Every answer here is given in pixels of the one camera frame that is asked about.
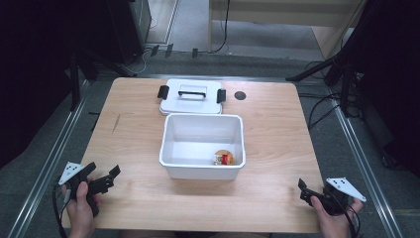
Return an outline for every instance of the human hand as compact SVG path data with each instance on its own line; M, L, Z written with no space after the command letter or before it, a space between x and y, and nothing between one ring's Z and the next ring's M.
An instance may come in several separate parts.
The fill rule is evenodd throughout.
M316 196L311 196L312 206L315 208L318 215L319 225L323 238L347 238L349 233L349 221L345 214L332 216L325 211L321 201ZM347 214L353 221L354 212L358 213L364 206L362 202L353 198L352 210L347 210Z
M85 181L81 182L77 188L77 201L71 199L66 207L68 217L70 218L71 232L69 238L87 238L91 237L95 231L92 209L86 200L89 187ZM101 200L95 195L95 202L100 206Z

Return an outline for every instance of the table top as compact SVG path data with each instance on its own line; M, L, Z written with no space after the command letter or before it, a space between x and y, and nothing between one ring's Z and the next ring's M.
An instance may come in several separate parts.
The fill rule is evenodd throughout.
M82 159L95 178L121 173L101 195L98 228L241 232L319 232L298 180L322 179L296 88L291 83L221 81L224 114L244 122L247 163L235 180L172 179L158 161L164 79L117 78ZM245 100L235 92L243 91ZM69 225L65 215L63 225Z

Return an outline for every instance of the black latch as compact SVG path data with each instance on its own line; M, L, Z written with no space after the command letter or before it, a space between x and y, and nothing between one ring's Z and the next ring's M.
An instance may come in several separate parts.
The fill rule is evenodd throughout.
M162 85L158 90L157 98L162 98L163 100L167 99L167 94L169 93L169 86Z
M226 101L226 89L220 88L217 90L217 103Z

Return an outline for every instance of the person's left hand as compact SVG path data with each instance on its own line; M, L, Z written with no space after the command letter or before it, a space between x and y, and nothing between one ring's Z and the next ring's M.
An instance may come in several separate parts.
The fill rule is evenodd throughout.
M77 201L71 199L66 207L71 224L69 238L91 237L95 231L92 209L86 200L88 190L87 183L85 181L81 182L77 189ZM95 202L97 206L100 206L101 200L97 195L95 195Z

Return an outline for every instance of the metal floor strip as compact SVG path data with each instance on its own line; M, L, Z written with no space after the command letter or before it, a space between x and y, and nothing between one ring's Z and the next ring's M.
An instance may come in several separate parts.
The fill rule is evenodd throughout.
M70 112L68 115L67 120L65 121L65 124L62 127L37 180L25 200L21 212L19 213L18 218L8 235L9 238L24 237L31 220L37 211L37 207L43 198L44 192L49 185L62 151L64 150L68 138L70 137L71 132L79 118L80 112L83 109L86 101L86 95L90 89L90 84L91 83L89 81L84 80L80 89L80 94L82 95L80 103L74 111Z
M333 106L338 105L336 100L332 100L332 103ZM389 206L386 196L380 188L380 185L376 180L374 172L370 167L368 158L365 155L363 147L358 140L358 136L356 135L355 130L353 129L352 122L345 117L340 107L337 107L336 114L347 137L347 140L349 141L349 145L352 148L352 151L355 155L356 162L365 180L367 189L370 193L370 196L376 207L377 213L380 217L380 220L382 221L385 231L388 234L388 237L404 237L395 219L393 211Z

